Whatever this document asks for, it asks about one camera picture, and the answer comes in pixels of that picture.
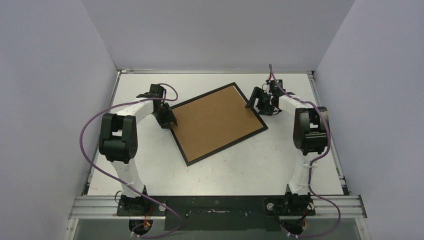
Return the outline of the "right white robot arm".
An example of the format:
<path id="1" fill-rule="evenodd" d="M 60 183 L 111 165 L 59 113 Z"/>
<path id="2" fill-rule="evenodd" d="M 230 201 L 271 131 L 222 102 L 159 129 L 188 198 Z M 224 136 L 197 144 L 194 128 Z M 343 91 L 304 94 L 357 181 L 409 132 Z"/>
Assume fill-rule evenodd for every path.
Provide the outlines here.
<path id="1" fill-rule="evenodd" d="M 283 89 L 282 80 L 266 80 L 262 87 L 254 87 L 245 108 L 257 108 L 264 116 L 286 112 L 294 118 L 293 144 L 298 150 L 292 177 L 287 185 L 282 206 L 269 204 L 279 215 L 304 216 L 312 214 L 312 175 L 318 166 L 317 158 L 329 151 L 328 110 L 310 101 L 301 100 L 293 92 Z"/>

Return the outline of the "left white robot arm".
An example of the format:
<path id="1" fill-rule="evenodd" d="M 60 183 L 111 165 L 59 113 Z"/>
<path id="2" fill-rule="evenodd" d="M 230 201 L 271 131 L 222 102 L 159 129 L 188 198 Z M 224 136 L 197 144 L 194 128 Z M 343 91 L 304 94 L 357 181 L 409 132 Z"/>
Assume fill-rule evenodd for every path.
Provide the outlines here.
<path id="1" fill-rule="evenodd" d="M 149 91 L 136 97 L 134 103 L 116 113 L 105 113 L 101 119 L 99 153 L 114 167 L 122 186 L 119 206 L 136 215 L 151 209 L 147 188 L 139 176 L 135 156 L 138 151 L 137 125 L 152 115 L 162 129 L 177 125 L 177 119 L 166 99 L 166 83 L 151 84 Z"/>

